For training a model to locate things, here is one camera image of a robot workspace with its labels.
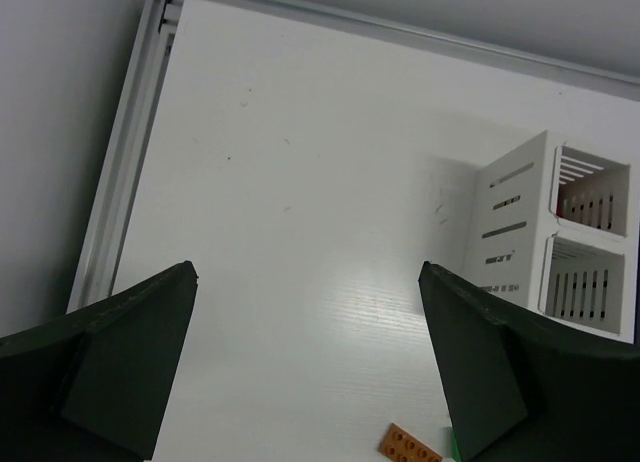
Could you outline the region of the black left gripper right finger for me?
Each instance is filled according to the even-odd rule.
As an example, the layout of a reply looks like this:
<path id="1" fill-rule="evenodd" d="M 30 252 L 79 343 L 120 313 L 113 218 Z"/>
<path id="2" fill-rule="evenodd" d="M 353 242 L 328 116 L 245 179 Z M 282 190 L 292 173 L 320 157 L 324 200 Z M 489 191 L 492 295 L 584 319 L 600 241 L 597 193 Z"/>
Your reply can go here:
<path id="1" fill-rule="evenodd" d="M 639 349 L 424 263 L 424 314 L 464 461 L 636 461 Z"/>

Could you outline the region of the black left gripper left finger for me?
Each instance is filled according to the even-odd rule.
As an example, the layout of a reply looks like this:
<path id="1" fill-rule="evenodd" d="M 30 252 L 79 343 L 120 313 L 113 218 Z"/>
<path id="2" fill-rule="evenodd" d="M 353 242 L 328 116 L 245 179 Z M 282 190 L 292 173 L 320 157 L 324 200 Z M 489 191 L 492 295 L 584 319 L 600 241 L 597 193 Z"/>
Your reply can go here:
<path id="1" fill-rule="evenodd" d="M 184 261 L 3 337 L 2 460 L 151 460 L 197 287 Z"/>

